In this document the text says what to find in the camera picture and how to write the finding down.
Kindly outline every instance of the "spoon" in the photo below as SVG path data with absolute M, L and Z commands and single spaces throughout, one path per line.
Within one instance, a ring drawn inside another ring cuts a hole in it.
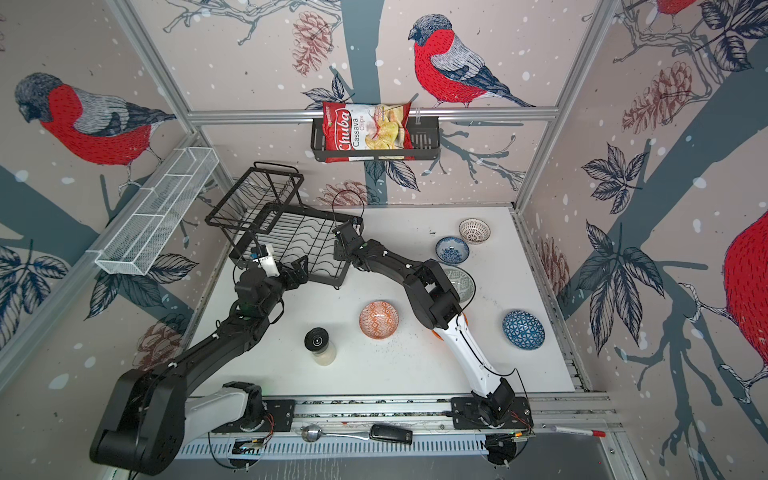
M 362 437 L 358 435 L 348 435 L 346 433 L 325 433 L 319 425 L 316 423 L 313 423 L 311 425 L 308 425 L 306 427 L 301 428 L 301 438 L 304 439 L 305 442 L 317 442 L 320 437 L 350 437 L 353 439 L 360 439 L 360 440 L 370 440 L 369 437 Z

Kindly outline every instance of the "small bowl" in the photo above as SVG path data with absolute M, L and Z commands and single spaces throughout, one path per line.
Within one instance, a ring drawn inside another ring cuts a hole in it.
M 472 295 L 475 293 L 475 282 L 472 281 L 472 278 L 464 270 L 456 266 L 443 265 L 442 271 L 445 272 L 445 276 L 448 277 L 448 280 L 451 280 L 453 288 L 458 292 L 459 302 L 464 303 L 472 298 Z
M 385 339 L 397 330 L 399 324 L 397 310 L 387 302 L 371 302 L 360 312 L 360 329 L 372 339 Z
M 435 245 L 437 257 L 451 265 L 458 265 L 469 257 L 469 245 L 458 237 L 443 237 Z
M 544 326 L 523 310 L 512 310 L 502 323 L 504 334 L 513 345 L 523 350 L 536 350 L 544 344 Z
M 468 218 L 458 225 L 462 238 L 472 245 L 479 245 L 491 236 L 491 227 L 477 218 Z

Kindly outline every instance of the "bag of chips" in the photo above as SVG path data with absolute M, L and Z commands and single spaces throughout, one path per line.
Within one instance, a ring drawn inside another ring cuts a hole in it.
M 411 104 L 364 105 L 323 103 L 323 133 L 326 150 L 402 150 L 413 148 L 405 125 Z M 412 157 L 380 157 L 382 160 L 411 160 Z M 336 161 L 373 160 L 373 157 L 335 157 Z

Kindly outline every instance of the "blue patterned bowl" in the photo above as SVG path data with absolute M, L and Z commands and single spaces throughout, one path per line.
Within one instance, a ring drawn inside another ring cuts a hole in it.
M 435 245 L 437 257 L 451 265 L 458 265 L 469 257 L 469 245 L 458 237 L 443 237 Z
M 512 310 L 504 317 L 502 327 L 509 341 L 523 350 L 536 350 L 544 343 L 544 327 L 528 312 Z

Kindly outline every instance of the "white tabletop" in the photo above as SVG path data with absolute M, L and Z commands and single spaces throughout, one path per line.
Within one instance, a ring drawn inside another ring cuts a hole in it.
M 484 220 L 492 231 L 485 243 L 470 245 L 469 258 L 460 264 L 477 285 L 466 310 L 472 335 L 497 372 L 519 369 L 528 392 L 572 392 L 571 377 L 506 208 L 371 208 L 364 214 L 362 236 L 423 261 L 436 258 L 437 240 L 458 235 L 459 222 L 468 217 Z M 237 299 L 232 268 L 227 260 L 193 344 L 215 330 L 217 319 L 227 318 Z M 350 267 L 340 290 L 310 282 L 286 292 L 283 299 L 283 318 L 269 327 L 258 345 L 214 373 L 195 395 L 208 395 L 231 381 L 261 385 L 267 396 L 469 393 L 450 350 L 416 319 L 402 286 L 385 276 Z M 370 339 L 359 328 L 360 310 L 374 300 L 390 302 L 400 316 L 398 329 L 384 340 Z M 542 321 L 546 338 L 541 348 L 526 351 L 507 340 L 502 319 L 515 309 Z M 278 306 L 273 317 L 279 312 Z M 304 336 L 316 326 L 328 331 L 338 350 L 330 366 L 317 365 L 304 348 Z M 508 380 L 522 392 L 516 375 Z

